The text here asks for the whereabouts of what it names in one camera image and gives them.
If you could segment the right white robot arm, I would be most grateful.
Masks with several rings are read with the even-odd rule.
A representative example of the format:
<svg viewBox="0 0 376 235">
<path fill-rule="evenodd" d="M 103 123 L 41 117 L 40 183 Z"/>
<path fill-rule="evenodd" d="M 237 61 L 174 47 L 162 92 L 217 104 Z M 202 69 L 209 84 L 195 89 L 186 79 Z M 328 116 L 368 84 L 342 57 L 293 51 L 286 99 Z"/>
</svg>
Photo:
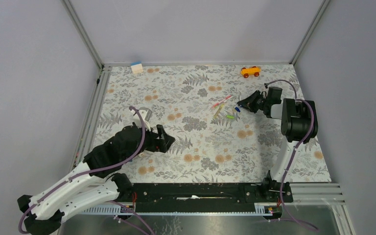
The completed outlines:
<svg viewBox="0 0 376 235">
<path fill-rule="evenodd" d="M 281 121 L 283 136 L 275 164 L 246 199 L 256 202 L 292 202 L 290 175 L 305 144 L 318 132 L 315 103 L 312 100 L 281 98 L 282 89 L 269 87 L 268 92 L 255 91 L 237 104 L 252 113 L 261 110 L 267 118 Z"/>
</svg>

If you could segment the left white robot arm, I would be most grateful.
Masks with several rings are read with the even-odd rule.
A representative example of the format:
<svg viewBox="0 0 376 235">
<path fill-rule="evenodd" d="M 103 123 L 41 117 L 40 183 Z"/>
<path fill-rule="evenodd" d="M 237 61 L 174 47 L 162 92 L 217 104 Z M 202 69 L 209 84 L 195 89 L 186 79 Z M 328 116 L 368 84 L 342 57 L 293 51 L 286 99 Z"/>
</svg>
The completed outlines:
<svg viewBox="0 0 376 235">
<path fill-rule="evenodd" d="M 135 123 L 124 127 L 96 146 L 56 184 L 35 196 L 19 197 L 17 203 L 23 212 L 19 232 L 49 235 L 82 210 L 106 201 L 134 198 L 132 183 L 118 171 L 144 151 L 166 153 L 174 142 L 160 124 L 156 132 Z"/>
</svg>

